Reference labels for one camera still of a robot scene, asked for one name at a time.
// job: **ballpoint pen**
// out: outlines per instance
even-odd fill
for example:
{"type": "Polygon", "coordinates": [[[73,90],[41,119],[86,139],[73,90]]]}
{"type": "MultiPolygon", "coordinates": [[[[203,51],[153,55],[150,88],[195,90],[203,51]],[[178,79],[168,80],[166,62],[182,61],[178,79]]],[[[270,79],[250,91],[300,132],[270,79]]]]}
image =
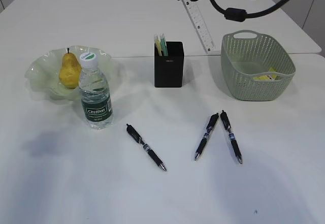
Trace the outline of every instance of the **ballpoint pen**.
{"type": "Polygon", "coordinates": [[[205,145],[207,144],[207,141],[209,139],[209,136],[210,136],[210,133],[211,131],[213,130],[214,126],[216,125],[217,123],[217,120],[218,120],[218,117],[219,117],[219,114],[214,114],[210,117],[210,121],[206,127],[207,129],[207,132],[204,134],[199,146],[198,146],[198,149],[197,151],[195,152],[195,157],[194,157],[194,160],[196,161],[200,155],[202,154],[202,151],[205,147],[205,145]]]}
{"type": "Polygon", "coordinates": [[[235,135],[234,135],[234,133],[232,131],[232,126],[230,125],[229,119],[227,117],[227,113],[222,111],[222,113],[220,114],[220,119],[222,120],[224,129],[228,133],[228,137],[230,139],[230,142],[232,144],[232,147],[234,149],[234,153],[235,153],[235,156],[236,156],[238,162],[240,164],[243,164],[242,154],[240,153],[240,150],[239,150],[239,147],[238,147],[238,144],[237,144],[237,140],[236,140],[235,135]]]}
{"type": "Polygon", "coordinates": [[[159,42],[159,39],[158,39],[158,35],[154,35],[153,37],[153,40],[154,40],[154,44],[158,50],[158,54],[159,56],[162,56],[163,54],[161,53],[161,45],[160,45],[160,42],[159,42]]]}
{"type": "Polygon", "coordinates": [[[161,44],[161,48],[162,48],[162,50],[164,52],[164,56],[168,56],[167,43],[166,43],[166,39],[165,39],[164,34],[160,35],[160,44],[161,44]]]}
{"type": "Polygon", "coordinates": [[[167,171],[167,168],[165,167],[164,163],[159,159],[159,157],[156,155],[156,153],[150,148],[148,144],[143,142],[141,136],[138,134],[138,132],[129,124],[127,124],[126,131],[128,134],[131,135],[134,140],[142,145],[143,149],[148,153],[148,155],[151,157],[151,159],[159,166],[161,169],[163,169],[165,172],[167,171]]]}

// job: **white ruler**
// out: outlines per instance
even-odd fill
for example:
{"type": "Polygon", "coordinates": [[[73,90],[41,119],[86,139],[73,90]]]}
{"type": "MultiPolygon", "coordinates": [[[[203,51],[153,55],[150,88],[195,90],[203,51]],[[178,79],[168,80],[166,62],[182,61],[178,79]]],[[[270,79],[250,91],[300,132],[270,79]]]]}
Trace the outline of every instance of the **white ruler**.
{"type": "Polygon", "coordinates": [[[214,42],[201,15],[199,7],[195,2],[191,2],[190,0],[182,0],[182,2],[185,6],[189,18],[191,19],[194,29],[199,36],[205,52],[209,55],[215,54],[216,48],[214,42]]]}

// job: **pear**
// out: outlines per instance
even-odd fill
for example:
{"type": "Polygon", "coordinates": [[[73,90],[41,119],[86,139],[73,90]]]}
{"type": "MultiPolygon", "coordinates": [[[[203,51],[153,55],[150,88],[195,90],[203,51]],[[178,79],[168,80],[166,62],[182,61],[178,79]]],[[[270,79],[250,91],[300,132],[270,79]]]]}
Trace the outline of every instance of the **pear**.
{"type": "Polygon", "coordinates": [[[61,83],[67,88],[76,88],[79,83],[81,66],[73,53],[68,52],[62,58],[62,67],[59,73],[61,83]]]}

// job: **black pen holder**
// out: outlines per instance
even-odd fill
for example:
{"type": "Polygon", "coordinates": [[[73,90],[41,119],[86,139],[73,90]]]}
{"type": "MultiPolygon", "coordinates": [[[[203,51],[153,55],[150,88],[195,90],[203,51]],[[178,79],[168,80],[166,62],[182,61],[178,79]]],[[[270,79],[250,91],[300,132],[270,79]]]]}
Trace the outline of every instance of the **black pen holder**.
{"type": "Polygon", "coordinates": [[[183,81],[184,49],[182,42],[167,42],[168,56],[159,56],[154,47],[154,86],[180,88],[183,81]]]}

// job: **bottle cap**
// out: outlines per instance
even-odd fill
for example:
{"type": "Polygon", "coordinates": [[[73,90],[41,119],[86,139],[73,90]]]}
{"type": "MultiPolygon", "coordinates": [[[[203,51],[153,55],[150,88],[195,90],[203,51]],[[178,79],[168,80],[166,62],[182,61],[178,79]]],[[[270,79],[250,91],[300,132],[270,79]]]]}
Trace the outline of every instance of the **bottle cap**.
{"type": "Polygon", "coordinates": [[[95,53],[86,52],[80,55],[79,63],[83,68],[95,68],[98,66],[98,58],[95,53]]]}

